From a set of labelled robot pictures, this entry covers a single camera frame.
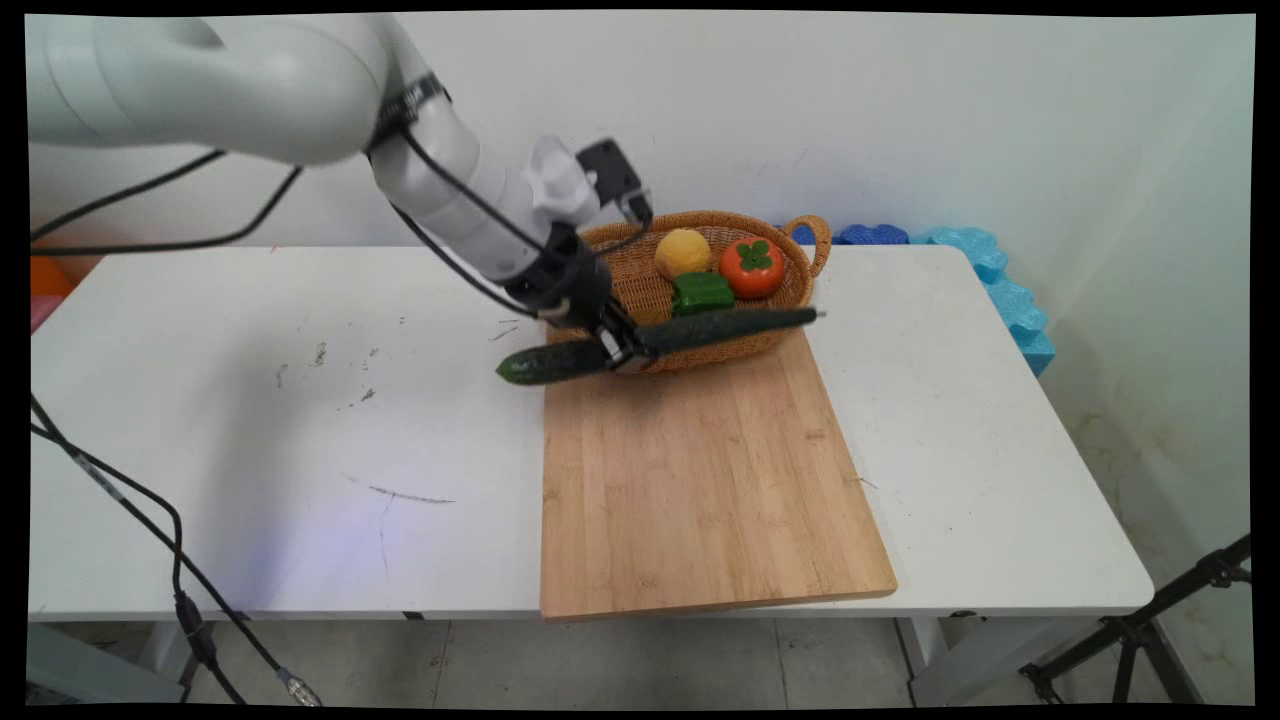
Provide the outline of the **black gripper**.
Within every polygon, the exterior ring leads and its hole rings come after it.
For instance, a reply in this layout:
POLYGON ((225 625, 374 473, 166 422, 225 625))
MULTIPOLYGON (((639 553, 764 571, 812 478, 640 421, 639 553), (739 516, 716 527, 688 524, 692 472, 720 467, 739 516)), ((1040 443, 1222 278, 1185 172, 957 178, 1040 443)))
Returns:
POLYGON ((613 292, 607 261, 570 225, 553 225, 541 245, 515 240, 518 272, 506 281, 516 306, 561 331, 581 331, 605 351, 605 372, 640 372, 655 350, 645 332, 663 322, 658 307, 632 313, 613 292))

